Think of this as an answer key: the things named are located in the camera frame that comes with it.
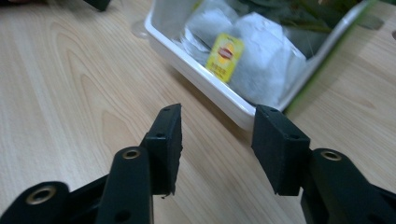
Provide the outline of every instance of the tea bag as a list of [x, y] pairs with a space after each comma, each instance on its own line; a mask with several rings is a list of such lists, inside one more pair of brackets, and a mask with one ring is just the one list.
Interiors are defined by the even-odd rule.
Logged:
[[240, 38], [244, 52], [228, 83], [254, 105], [278, 107], [305, 67], [305, 56], [285, 37], [282, 27], [257, 13], [238, 20], [230, 35]]

